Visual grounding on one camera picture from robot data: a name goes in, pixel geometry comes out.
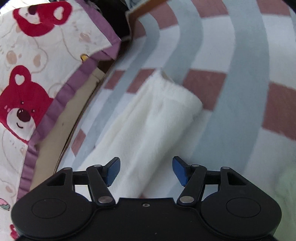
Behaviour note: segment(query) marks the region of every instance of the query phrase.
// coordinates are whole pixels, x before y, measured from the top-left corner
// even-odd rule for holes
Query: circular pad
[[[59,199],[48,198],[36,202],[32,207],[32,212],[39,218],[55,218],[62,215],[67,209],[67,205]]]
[[[256,216],[261,208],[260,205],[249,198],[233,198],[227,202],[226,208],[232,215],[240,218],[251,218]]]

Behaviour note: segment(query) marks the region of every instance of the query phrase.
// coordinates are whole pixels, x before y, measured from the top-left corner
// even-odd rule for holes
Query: fluffy white cloth
[[[280,241],[296,241],[296,163],[281,174],[273,198],[282,211],[281,222],[274,236]]]
[[[79,170],[113,157],[121,169],[110,191],[114,198],[141,195],[164,155],[201,111],[201,101],[155,71],[86,158]]]

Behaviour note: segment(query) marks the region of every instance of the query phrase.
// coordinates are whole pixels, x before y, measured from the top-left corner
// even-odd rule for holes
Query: blue gripper pad
[[[109,187],[112,185],[120,171],[120,159],[118,157],[114,157],[106,164],[105,168],[107,169],[107,175],[104,181],[107,187]]]
[[[187,165],[180,157],[175,156],[173,158],[173,171],[183,187],[185,187],[189,181],[186,171],[186,168],[188,167],[189,165]]]

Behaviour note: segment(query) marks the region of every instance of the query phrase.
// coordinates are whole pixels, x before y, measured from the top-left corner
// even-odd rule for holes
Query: pink stripe
[[[296,140],[296,90],[269,84],[262,127]]]
[[[186,76],[183,86],[195,94],[206,110],[213,110],[226,74],[191,69]]]
[[[85,133],[80,129],[71,146],[72,152],[75,156],[77,155],[85,137]]]
[[[290,16],[288,5],[282,0],[257,0],[257,4],[263,14]]]
[[[192,0],[201,18],[219,15],[228,15],[228,11],[222,0]]]
[[[125,71],[123,70],[116,70],[114,71],[111,78],[108,80],[107,84],[105,85],[105,89],[113,90],[114,87],[117,85],[119,79],[124,74]]]
[[[166,2],[154,8],[149,13],[156,19],[159,29],[178,24],[173,10]]]
[[[142,69],[139,71],[137,76],[134,78],[133,82],[129,86],[128,93],[136,93],[138,89],[142,86],[145,80],[153,73],[154,69]]]

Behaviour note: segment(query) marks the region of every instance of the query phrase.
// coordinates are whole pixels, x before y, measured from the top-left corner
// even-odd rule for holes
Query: bear nose
[[[19,109],[17,111],[17,117],[20,119],[22,122],[28,122],[31,119],[31,116],[28,111],[24,109]]]
[[[36,11],[37,11],[37,5],[32,5],[32,6],[29,6],[28,7],[29,14],[35,15],[36,14]]]

